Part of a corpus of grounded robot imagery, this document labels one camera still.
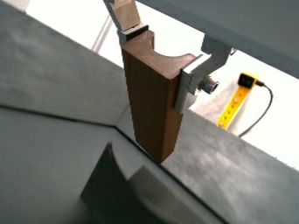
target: gray surface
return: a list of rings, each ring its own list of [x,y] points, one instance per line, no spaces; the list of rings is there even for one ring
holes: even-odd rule
[[[137,1],[299,78],[297,1]]]
[[[192,112],[162,165],[228,223],[297,223],[297,171]]]
[[[129,104],[126,104],[125,110],[121,116],[118,117],[116,127],[129,137],[129,139],[136,140]]]
[[[108,141],[130,176],[142,157],[112,128],[0,108],[0,223],[85,223],[80,193]]]
[[[116,125],[122,69],[0,1],[0,104]]]

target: black wire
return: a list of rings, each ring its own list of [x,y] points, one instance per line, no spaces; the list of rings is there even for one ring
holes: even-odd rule
[[[232,48],[230,52],[229,52],[229,56],[232,56],[234,54],[234,52],[237,51],[237,48]]]
[[[256,121],[253,122],[253,124],[237,135],[237,137],[242,137],[249,132],[249,130],[254,127],[254,125],[257,124],[257,122],[260,121],[260,119],[264,117],[264,115],[265,115],[265,113],[266,113],[266,111],[268,111],[268,109],[270,107],[272,100],[273,100],[273,93],[272,93],[272,90],[269,89],[269,87],[266,85],[264,85],[262,87],[266,88],[268,93],[269,93],[269,102],[268,102],[268,105],[266,105],[266,108],[265,108],[265,112],[256,119]]]

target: wooden block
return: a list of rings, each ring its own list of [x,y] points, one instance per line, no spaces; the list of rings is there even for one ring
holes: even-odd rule
[[[150,31],[121,45],[134,140],[161,163],[173,152],[182,119],[173,109],[180,68],[194,56],[166,57],[153,48]]]

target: metal bracket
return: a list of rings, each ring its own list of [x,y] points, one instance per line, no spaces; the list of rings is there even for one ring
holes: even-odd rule
[[[104,0],[109,16],[116,25],[118,43],[148,30],[148,25],[141,23],[134,0]]]
[[[214,82],[209,75],[226,63],[230,47],[218,42],[214,38],[204,36],[201,43],[201,54],[188,66],[181,69],[181,78],[174,100],[174,109],[182,114],[184,103],[188,95],[196,94],[196,89],[210,94],[218,83]]]

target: wooden post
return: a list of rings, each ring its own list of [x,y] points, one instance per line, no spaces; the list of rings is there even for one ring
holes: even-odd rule
[[[180,68],[194,58],[154,52],[154,34],[142,32],[121,45],[134,140],[161,163],[173,152],[182,115],[173,109]]]

